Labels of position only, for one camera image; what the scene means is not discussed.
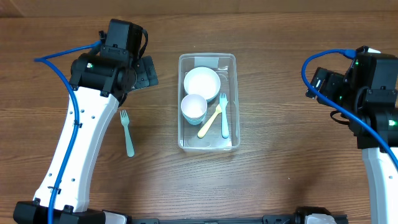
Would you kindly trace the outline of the white bowl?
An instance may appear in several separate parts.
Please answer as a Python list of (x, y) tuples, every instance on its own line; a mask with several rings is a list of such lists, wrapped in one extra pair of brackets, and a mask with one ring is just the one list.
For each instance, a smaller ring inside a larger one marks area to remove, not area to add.
[(186, 94), (200, 95), (207, 102), (210, 102), (218, 95), (221, 80), (214, 70), (207, 67), (197, 67), (185, 75), (183, 86)]

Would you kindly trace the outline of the light blue fork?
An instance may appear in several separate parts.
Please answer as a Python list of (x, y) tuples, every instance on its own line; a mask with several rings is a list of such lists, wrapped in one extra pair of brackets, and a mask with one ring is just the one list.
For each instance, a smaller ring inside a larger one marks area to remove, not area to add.
[(226, 115), (226, 107), (228, 105), (228, 99), (226, 93), (220, 93), (219, 103), (221, 106), (221, 135), (223, 138), (229, 138), (229, 127)]

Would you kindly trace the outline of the blue cup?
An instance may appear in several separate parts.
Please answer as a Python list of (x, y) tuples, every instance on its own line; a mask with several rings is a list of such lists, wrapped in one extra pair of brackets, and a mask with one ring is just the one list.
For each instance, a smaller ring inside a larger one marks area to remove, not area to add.
[(205, 116), (202, 116), (200, 118), (195, 118), (195, 119), (187, 117), (187, 116), (185, 116), (184, 118), (189, 124), (196, 126), (196, 125), (199, 125), (200, 123), (202, 123), (202, 121), (205, 119)]

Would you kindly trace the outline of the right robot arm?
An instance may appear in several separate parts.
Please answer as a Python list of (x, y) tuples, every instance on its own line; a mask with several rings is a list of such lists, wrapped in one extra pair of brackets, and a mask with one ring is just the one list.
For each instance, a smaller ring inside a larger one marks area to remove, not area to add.
[(347, 75), (317, 68), (306, 96), (347, 118), (362, 151), (372, 223), (397, 223), (397, 67), (359, 67)]

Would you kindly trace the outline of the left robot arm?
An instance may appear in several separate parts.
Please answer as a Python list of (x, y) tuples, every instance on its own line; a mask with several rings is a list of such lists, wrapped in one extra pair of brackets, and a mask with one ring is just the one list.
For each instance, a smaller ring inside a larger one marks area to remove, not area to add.
[(47, 175), (32, 201), (17, 202), (16, 223), (130, 223), (118, 212), (92, 210), (90, 185), (104, 134), (132, 90), (158, 84), (145, 46), (82, 46), (71, 66), (71, 78), (50, 62), (38, 59), (62, 80), (69, 94), (68, 114)]

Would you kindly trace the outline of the yellow fork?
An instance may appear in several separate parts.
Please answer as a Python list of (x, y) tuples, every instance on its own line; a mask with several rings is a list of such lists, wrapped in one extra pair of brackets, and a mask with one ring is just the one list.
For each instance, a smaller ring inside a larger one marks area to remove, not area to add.
[(210, 126), (213, 124), (214, 120), (216, 117), (222, 112), (220, 104), (216, 106), (215, 112), (211, 115), (209, 120), (202, 126), (202, 128), (199, 130), (197, 136), (199, 138), (203, 138), (206, 133), (208, 132)]

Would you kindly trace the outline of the pink cup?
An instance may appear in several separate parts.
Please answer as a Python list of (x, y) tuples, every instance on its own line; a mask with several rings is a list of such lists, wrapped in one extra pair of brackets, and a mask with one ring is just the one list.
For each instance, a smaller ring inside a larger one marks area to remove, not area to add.
[(180, 104), (184, 116), (190, 119), (199, 119), (207, 111), (207, 101), (201, 95), (189, 94)]

